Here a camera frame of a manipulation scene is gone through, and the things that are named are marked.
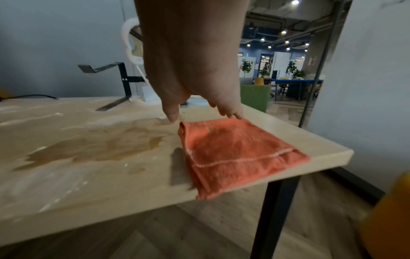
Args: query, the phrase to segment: orange towel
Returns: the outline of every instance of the orange towel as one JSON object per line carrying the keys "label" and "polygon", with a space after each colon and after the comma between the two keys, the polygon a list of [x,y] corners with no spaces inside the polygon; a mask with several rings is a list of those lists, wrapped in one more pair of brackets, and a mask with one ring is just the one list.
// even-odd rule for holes
{"label": "orange towel", "polygon": [[310,161],[310,157],[246,119],[181,122],[178,134],[197,200]]}

